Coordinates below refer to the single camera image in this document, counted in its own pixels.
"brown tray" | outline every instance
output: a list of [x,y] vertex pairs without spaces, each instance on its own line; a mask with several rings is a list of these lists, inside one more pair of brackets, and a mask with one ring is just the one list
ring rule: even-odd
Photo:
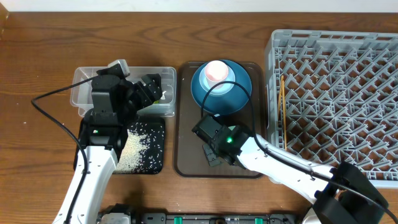
[[[191,80],[195,71],[205,62],[187,62],[178,70],[177,112],[175,125],[174,169],[183,177],[258,178],[261,174],[230,166],[225,161],[210,167],[202,148],[204,142],[191,132],[200,120],[200,107],[191,94]],[[255,63],[239,63],[249,74],[252,83],[251,99],[256,116],[256,133],[266,135],[264,82],[261,67]],[[243,123],[251,128],[249,103],[225,120]]]

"dish rack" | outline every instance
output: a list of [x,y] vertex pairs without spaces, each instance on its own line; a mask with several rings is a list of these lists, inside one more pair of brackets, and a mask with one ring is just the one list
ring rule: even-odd
[[275,30],[265,53],[268,141],[285,148],[284,76],[285,150],[398,189],[398,35]]

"wire grid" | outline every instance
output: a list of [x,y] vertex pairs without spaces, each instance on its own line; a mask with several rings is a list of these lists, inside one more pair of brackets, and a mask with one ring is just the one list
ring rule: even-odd
[[[398,52],[273,50],[277,94],[285,79],[287,151],[332,166],[347,161],[368,179],[398,180]],[[282,119],[277,131],[284,148]]]

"clear plastic container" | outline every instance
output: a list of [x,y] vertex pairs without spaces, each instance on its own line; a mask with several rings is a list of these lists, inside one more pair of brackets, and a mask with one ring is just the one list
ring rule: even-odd
[[[75,70],[73,84],[97,76],[96,71],[106,67],[79,67]],[[139,110],[137,113],[152,114],[157,116],[174,116],[175,114],[175,95],[177,86],[177,72],[172,67],[129,67],[130,75],[126,80],[130,82],[142,81],[141,77],[146,74],[158,73],[162,77],[162,91],[164,97],[159,103],[153,104]],[[79,115],[83,117],[85,113],[93,108],[91,98],[91,81],[72,88],[70,104],[79,107]]]

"white wall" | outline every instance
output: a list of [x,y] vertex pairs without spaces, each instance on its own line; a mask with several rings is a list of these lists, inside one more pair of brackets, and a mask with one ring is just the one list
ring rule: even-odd
[[398,12],[398,0],[0,0],[8,11]]

